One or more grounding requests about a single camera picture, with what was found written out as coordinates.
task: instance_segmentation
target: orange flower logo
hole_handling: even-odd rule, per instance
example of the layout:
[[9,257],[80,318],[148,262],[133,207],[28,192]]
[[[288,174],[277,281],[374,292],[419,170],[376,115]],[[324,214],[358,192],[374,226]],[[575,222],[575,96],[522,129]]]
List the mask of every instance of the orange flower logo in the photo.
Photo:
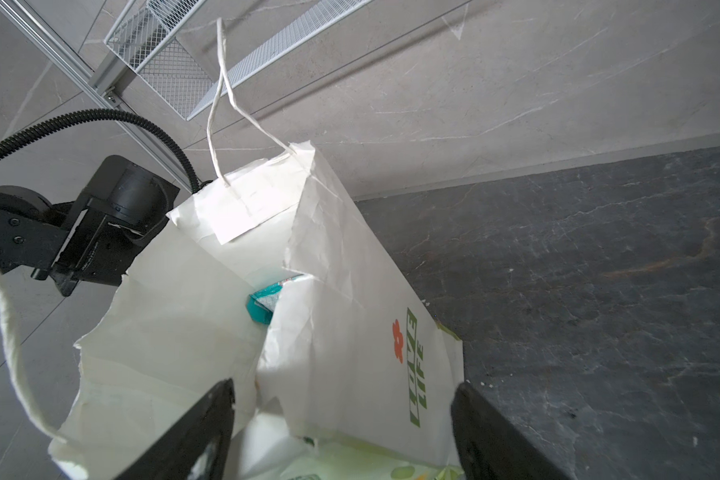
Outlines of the orange flower logo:
[[400,322],[392,324],[392,336],[394,337],[394,356],[403,363],[403,333],[400,331]]

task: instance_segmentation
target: dark marble surface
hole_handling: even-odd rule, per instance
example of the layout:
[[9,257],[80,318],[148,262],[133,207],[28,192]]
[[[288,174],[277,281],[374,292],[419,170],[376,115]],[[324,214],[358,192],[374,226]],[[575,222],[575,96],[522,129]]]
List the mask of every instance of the dark marble surface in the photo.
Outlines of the dark marble surface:
[[720,148],[358,206],[572,478],[720,478]]

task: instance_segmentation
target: white paper bag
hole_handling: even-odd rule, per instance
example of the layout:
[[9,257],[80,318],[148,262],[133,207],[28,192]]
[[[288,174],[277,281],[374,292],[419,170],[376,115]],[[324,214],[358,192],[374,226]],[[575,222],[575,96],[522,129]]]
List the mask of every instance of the white paper bag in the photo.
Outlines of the white paper bag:
[[[214,181],[170,212],[77,342],[80,391],[50,454],[112,478],[213,384],[234,433],[277,398],[293,436],[360,441],[458,465],[450,403],[461,342],[438,328],[309,142]],[[249,294],[287,282],[269,329]]]

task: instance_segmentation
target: white rope handle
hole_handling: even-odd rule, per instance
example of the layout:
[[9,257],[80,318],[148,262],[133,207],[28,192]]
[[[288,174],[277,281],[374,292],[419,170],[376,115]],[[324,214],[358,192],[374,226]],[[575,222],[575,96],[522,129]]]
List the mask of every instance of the white rope handle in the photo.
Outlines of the white rope handle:
[[221,169],[219,168],[219,159],[216,156],[216,149],[213,147],[213,140],[211,139],[211,127],[213,124],[213,118],[216,116],[216,107],[218,106],[219,99],[221,98],[222,80],[224,81],[224,85],[226,86],[226,94],[230,98],[230,105],[232,106],[232,108],[237,110],[237,113],[242,115],[246,120],[251,122],[254,127],[258,128],[260,132],[262,132],[267,137],[273,139],[276,144],[278,144],[280,147],[282,147],[285,151],[287,151],[294,157],[296,156],[296,152],[294,151],[294,149],[281,142],[277,137],[270,134],[267,130],[264,130],[264,128],[259,124],[258,121],[256,121],[254,117],[251,117],[247,112],[237,106],[237,101],[235,101],[235,95],[232,94],[232,84],[230,83],[230,76],[226,70],[226,38],[224,37],[224,24],[221,18],[216,19],[216,56],[219,58],[219,81],[216,85],[216,94],[213,96],[211,112],[208,115],[206,135],[208,137],[208,148],[211,151],[211,161],[213,162],[214,170],[216,170],[216,176],[221,178],[223,182],[229,186],[230,183],[226,180],[226,178],[224,178],[224,175],[221,173]]
[[27,372],[24,370],[24,361],[21,359],[21,344],[18,339],[18,328],[16,327],[16,313],[10,304],[2,277],[3,274],[0,273],[0,334],[3,337],[3,354],[10,373],[10,384],[13,386],[16,397],[19,399],[32,425],[45,435],[55,438],[59,442],[67,443],[67,438],[46,421],[29,388]]

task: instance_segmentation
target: metal rail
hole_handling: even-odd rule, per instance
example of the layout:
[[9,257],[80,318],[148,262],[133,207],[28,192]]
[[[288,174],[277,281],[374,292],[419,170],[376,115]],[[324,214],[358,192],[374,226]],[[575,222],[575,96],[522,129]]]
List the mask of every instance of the metal rail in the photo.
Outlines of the metal rail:
[[[25,0],[0,0],[0,11],[34,43],[77,87],[86,93],[100,108],[115,108],[133,112],[111,92],[99,93],[89,85],[94,72],[83,59],[54,32]],[[181,164],[160,142],[133,125],[117,122],[158,164],[162,165],[185,190],[190,182]]]

